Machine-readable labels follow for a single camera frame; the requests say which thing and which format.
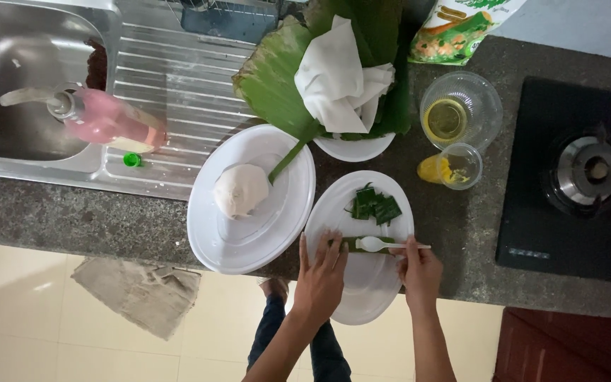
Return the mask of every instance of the leg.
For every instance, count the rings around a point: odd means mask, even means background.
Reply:
[[[350,382],[350,366],[329,321],[320,327],[310,343],[310,358],[315,382]]]
[[[276,279],[269,279],[259,286],[266,295],[266,308],[263,310],[263,318],[259,322],[254,343],[251,345],[247,370],[251,369],[251,366],[259,359],[282,325],[284,320],[284,303],[286,302],[286,295],[289,290],[286,282]]]

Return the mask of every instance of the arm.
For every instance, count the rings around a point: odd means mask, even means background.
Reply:
[[[333,239],[331,247],[328,241]],[[308,259],[306,236],[301,234],[301,269],[294,306],[280,329],[242,382],[284,382],[303,350],[341,302],[348,246],[339,254],[341,232],[328,230],[320,238],[313,265]]]
[[[437,316],[442,263],[431,250],[419,250],[413,235],[399,254],[406,256],[398,263],[398,275],[412,314],[416,382],[456,382]]]

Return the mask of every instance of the white plastic spoon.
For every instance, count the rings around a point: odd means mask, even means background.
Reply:
[[[366,236],[355,240],[355,246],[367,252],[378,252],[383,248],[407,248],[406,244],[385,243],[374,236]],[[419,245],[418,247],[419,249],[430,249],[429,245]]]

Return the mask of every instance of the white plate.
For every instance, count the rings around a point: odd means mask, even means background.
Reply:
[[[322,151],[344,162],[362,162],[375,158],[388,148],[395,138],[395,133],[386,134],[377,139],[361,141],[342,141],[341,139],[315,138],[315,143]]]
[[[255,271],[298,237],[315,196],[315,162],[307,146],[250,217],[228,219],[213,197],[216,180],[226,169],[248,163],[268,174],[296,143],[275,126],[253,126],[230,137],[206,160],[190,194],[187,236],[192,252],[207,268],[225,274]]]
[[[376,192],[394,196],[400,206],[402,215],[393,219],[390,226],[377,226],[373,218],[355,220],[344,211],[350,207],[355,191],[369,182]],[[310,260],[314,259],[325,228],[341,230],[344,237],[372,235],[400,241],[414,232],[414,219],[407,196],[395,180],[376,171],[364,170],[336,180],[315,204],[305,225]],[[345,266],[343,298],[331,318],[345,325],[362,325],[379,317],[402,285],[395,271],[397,261],[399,259],[389,255],[351,253]]]

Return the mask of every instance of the jeans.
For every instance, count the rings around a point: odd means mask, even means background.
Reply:
[[[263,318],[256,329],[256,337],[249,352],[249,367],[266,350],[284,320],[284,301],[281,296],[271,294],[267,297]],[[343,351],[336,341],[334,329],[329,320],[315,334],[310,343],[310,359],[315,382],[350,382],[350,367]]]

